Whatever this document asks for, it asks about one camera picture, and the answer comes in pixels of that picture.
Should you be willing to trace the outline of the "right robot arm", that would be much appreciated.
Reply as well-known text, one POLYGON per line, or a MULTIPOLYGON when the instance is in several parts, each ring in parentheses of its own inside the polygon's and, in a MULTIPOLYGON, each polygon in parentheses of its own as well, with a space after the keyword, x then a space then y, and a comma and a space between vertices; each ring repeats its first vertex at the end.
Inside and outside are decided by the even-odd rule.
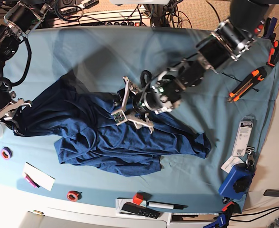
POLYGON ((27 35, 44 21, 54 5, 54 0, 42 0, 38 4, 20 0, 5 14, 5 23, 0 25, 0 110, 11 103, 10 91, 19 86, 28 74, 32 51, 27 35), (22 42, 25 43, 28 52, 25 70, 17 82, 11 82, 4 77, 3 69, 6 61, 16 54, 22 42))

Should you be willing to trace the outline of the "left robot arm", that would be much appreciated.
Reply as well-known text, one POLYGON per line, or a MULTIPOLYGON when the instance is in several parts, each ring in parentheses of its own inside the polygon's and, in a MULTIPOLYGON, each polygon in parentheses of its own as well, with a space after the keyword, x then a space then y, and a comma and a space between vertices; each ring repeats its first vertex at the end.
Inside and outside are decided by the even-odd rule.
POLYGON ((197 44, 196 60, 183 59, 157 76, 142 72, 141 78, 148 81, 133 99, 134 111, 160 114, 177 108, 181 93, 187 87, 198 85, 205 72, 211 69, 219 73, 249 49, 263 27, 270 6, 267 0, 232 0, 227 19, 197 44))

